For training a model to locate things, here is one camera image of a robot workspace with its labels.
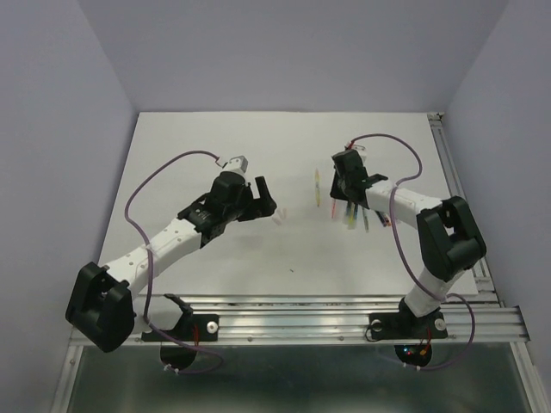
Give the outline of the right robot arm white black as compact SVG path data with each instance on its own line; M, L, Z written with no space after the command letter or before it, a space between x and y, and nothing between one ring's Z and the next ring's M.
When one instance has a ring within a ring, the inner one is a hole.
M447 200L422 195L370 175L358 151L332 156L335 175L331 197L385 213L418 232L423 270L399 309L370 318L375 339L419 338L435 327L436 314L451 287L486 255L486 243L468 203L460 196Z

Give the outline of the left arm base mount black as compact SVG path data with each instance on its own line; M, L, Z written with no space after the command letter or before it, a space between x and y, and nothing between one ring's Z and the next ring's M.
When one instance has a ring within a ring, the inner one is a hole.
M181 314L176 324L169 330L152 329L141 334L144 342L169 342L175 347L161 348L159 357L164 370L175 375L191 375L210 373L224 364L223 357L207 348L201 347L201 341L216 342L218 340L220 317L216 314L194 314L190 304L184 302L175 294L166 293L168 300L175 303ZM212 367L201 367L192 370L191 366L198 361L198 355L208 355L215 358Z

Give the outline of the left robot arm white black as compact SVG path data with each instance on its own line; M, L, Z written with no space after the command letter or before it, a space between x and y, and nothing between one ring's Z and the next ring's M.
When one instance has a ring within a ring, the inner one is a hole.
M276 210L266 180L255 178L259 196L236 172L223 171L209 192L184 208L157 235L102 266L89 262L77 274L65 319L105 353L133 332L133 302L155 277L221 236L233 221L270 217Z

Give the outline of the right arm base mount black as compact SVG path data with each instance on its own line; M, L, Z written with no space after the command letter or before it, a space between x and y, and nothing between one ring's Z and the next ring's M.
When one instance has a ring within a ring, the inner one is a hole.
M368 342L407 341L394 345L395 354L402 363L418 368L429 365L432 342L448 336L439 306L428 315L416 317L403 299L396 312L371 313L364 330Z

